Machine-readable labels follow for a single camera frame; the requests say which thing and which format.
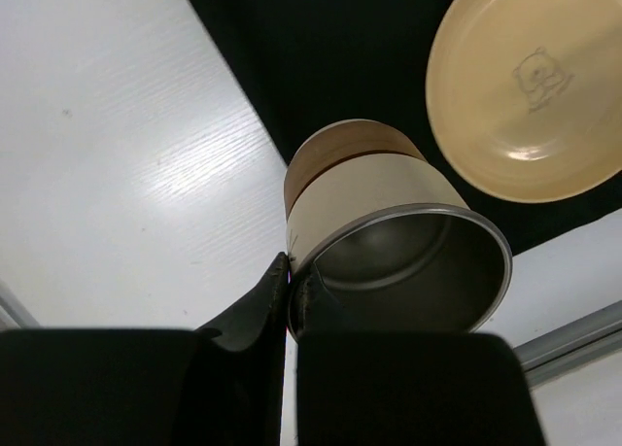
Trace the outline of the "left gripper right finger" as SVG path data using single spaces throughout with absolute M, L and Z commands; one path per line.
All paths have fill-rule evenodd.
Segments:
M 545 444 L 521 363 L 502 338 L 364 330 L 317 267 L 295 286 L 298 444 Z

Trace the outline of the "beige plate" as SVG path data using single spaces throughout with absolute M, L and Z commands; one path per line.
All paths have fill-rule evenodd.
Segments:
M 426 99 L 445 159 L 491 196 L 603 184 L 621 170 L 621 0 L 454 0 Z

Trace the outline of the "black cloth placemat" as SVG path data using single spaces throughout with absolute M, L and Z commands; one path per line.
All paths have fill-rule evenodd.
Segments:
M 514 254 L 621 207 L 619 177 L 571 199 L 528 205 L 496 199 L 450 167 L 433 140 L 425 77 L 453 0 L 189 1 L 284 160 L 333 122 L 384 122 L 501 230 Z

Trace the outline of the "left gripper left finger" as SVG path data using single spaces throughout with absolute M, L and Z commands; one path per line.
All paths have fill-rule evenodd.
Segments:
M 276 445 L 289 265 L 207 324 L 1 335 L 5 445 Z

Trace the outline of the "paper cup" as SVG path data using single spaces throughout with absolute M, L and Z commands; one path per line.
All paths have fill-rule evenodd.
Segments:
M 294 337 L 329 326 L 473 331 L 508 291 L 501 231 L 385 123 L 313 133 L 288 166 L 284 202 Z

